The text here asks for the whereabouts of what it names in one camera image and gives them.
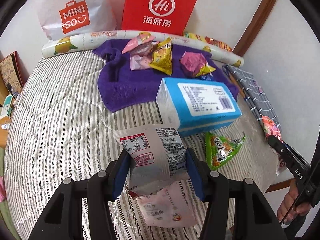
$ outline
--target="miniso shopping bag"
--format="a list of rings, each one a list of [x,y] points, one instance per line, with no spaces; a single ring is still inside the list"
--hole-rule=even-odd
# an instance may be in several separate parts
[[[38,8],[38,17],[50,40],[116,28],[107,0],[43,0]]]

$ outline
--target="human hand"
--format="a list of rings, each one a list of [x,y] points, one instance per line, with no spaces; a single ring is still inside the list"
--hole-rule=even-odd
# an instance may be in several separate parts
[[[299,193],[298,193],[298,188],[296,186],[296,181],[292,180],[290,182],[289,192],[285,194],[284,200],[282,201],[277,211],[277,217],[279,221],[283,219],[283,217],[285,216],[285,214],[293,204],[294,200],[298,197],[298,195]],[[304,202],[297,207],[293,207],[290,213],[288,214],[287,218],[284,220],[284,222],[293,220],[296,214],[305,216],[306,214],[308,214],[310,209],[311,209],[311,205],[307,202]]]

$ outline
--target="paper towel pack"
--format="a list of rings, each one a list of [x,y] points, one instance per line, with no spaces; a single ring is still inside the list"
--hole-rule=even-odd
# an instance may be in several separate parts
[[[156,97],[162,122],[181,136],[230,125],[241,116],[224,83],[200,79],[163,78]]]

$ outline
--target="mattress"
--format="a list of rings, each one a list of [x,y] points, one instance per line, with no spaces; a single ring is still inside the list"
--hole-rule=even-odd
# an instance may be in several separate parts
[[[80,51],[41,59],[17,103],[5,154],[5,184],[14,226],[22,240],[28,239],[46,203],[66,177],[90,178],[105,169],[121,153],[113,131],[161,123],[155,102],[108,111],[99,94],[97,80],[105,61],[92,51]],[[247,139],[238,155],[219,171],[227,178],[251,177],[265,191],[276,176],[277,156],[265,142],[250,109],[239,99],[243,115],[232,125],[217,130],[231,138]],[[204,135],[183,138],[200,160],[205,158]],[[136,200],[125,184],[109,202],[118,239],[198,239],[206,203],[195,196],[190,180],[180,181],[184,200],[197,224],[191,228],[147,227]],[[82,203],[84,239],[90,239],[88,206]],[[228,227],[233,225],[234,201],[230,200]]]

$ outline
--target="purple towel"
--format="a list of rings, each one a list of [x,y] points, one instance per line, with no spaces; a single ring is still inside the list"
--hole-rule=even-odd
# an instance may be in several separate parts
[[[98,89],[106,108],[112,112],[138,103],[155,101],[162,78],[167,74],[155,69],[130,70],[130,54],[121,54],[129,40],[108,40],[93,50],[93,53],[107,60],[98,78]],[[199,49],[180,45],[172,46],[171,77],[187,78],[181,69],[180,59],[186,52],[202,53],[209,65],[217,70],[212,72],[217,82],[223,82],[236,99],[238,88],[232,84],[210,59],[211,54]]]

